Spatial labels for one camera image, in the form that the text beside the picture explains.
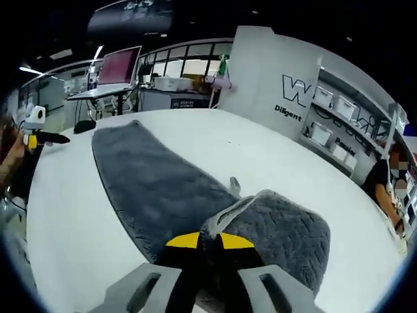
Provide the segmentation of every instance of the black sign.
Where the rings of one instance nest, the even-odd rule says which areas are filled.
[[[207,109],[210,102],[199,99],[172,99],[171,109]]]
[[[275,106],[275,110],[280,112],[281,114],[285,115],[285,117],[290,117],[291,119],[295,119],[299,122],[301,122],[301,116],[290,112],[287,110],[287,108],[284,108],[283,106]]]
[[[352,148],[351,148],[351,147],[349,147],[347,144],[343,143],[343,142],[340,140],[340,138],[339,138],[339,137],[337,137],[337,138],[336,138],[336,143],[337,143],[340,147],[342,147],[344,150],[346,150],[348,153],[350,153],[350,155],[351,155],[352,157],[354,157],[354,155],[356,154],[356,152],[354,152],[354,151],[352,150]]]

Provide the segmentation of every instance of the ceiling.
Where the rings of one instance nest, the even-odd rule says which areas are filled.
[[[74,0],[66,1],[65,6],[33,2],[22,13],[24,18],[16,23],[17,29],[24,26],[25,31],[20,31],[19,39],[9,34],[9,42],[17,42],[13,45],[19,48],[14,54],[16,60],[23,59],[33,69],[44,72],[93,58],[99,43],[87,37],[89,18],[97,8],[114,0]],[[406,109],[410,121],[417,124],[412,94],[417,84],[413,71],[416,60],[408,35],[415,28],[411,10],[399,5],[399,1],[395,2],[396,7],[381,2],[378,7],[361,1],[333,2],[320,5],[316,1],[176,0],[174,23],[167,37],[116,42],[106,45],[102,55],[138,44],[153,50],[199,38],[233,37],[237,25],[269,26],[277,34],[317,44],[356,64],[377,80]],[[55,61],[49,58],[69,48],[73,55]],[[22,84],[32,77],[15,71],[10,83]]]

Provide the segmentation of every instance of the white box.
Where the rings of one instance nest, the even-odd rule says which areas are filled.
[[[155,77],[155,89],[161,91],[177,91],[180,81],[170,77]]]
[[[348,120],[351,120],[354,109],[356,106],[344,98],[343,96],[339,96],[338,100],[334,104],[334,109],[342,116],[346,117]]]
[[[352,156],[350,153],[347,154],[345,158],[345,163],[348,167],[350,167],[352,170],[354,170],[354,167],[356,166],[356,158]]]
[[[345,160],[347,155],[347,151],[340,147],[336,142],[330,146],[330,152],[334,157],[338,158],[342,162]]]
[[[333,94],[330,91],[327,91],[326,89],[317,86],[317,88],[315,89],[314,99],[318,104],[326,106],[328,108],[330,102],[333,99]]]
[[[326,145],[332,133],[333,132],[331,130],[328,130],[326,127],[322,126],[322,124],[317,122],[313,122],[311,124],[310,138],[322,146]]]

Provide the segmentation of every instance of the sign board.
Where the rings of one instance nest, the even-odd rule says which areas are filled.
[[[210,101],[204,99],[180,99],[171,100],[171,109],[207,109]]]
[[[267,27],[238,27],[229,60],[233,87],[219,108],[296,141],[309,112],[321,56]]]

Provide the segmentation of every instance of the window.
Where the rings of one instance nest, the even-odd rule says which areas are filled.
[[[154,70],[153,70],[153,74],[158,74],[159,76],[163,76],[164,75],[164,70],[165,70],[165,63],[164,62],[157,62],[154,64]]]
[[[207,60],[186,60],[184,66],[184,74],[204,75],[207,68]]]
[[[168,50],[161,51],[156,54],[157,61],[165,61],[167,58],[168,58]]]
[[[167,72],[165,73],[165,75],[172,77],[172,78],[180,78],[183,62],[184,62],[183,60],[168,61]]]
[[[171,50],[171,53],[169,54],[169,58],[170,59],[176,59],[179,57],[184,57],[185,56],[185,51],[187,50],[187,47],[179,47],[179,48],[173,48]]]
[[[210,67],[208,68],[208,76],[214,76],[216,75],[217,71],[219,70],[220,61],[217,60],[211,60]]]
[[[221,54],[229,54],[232,50],[232,44],[231,43],[221,43],[216,44],[214,46],[213,55],[221,55]]]
[[[198,55],[210,55],[212,44],[196,44],[190,46],[188,57],[197,57]]]

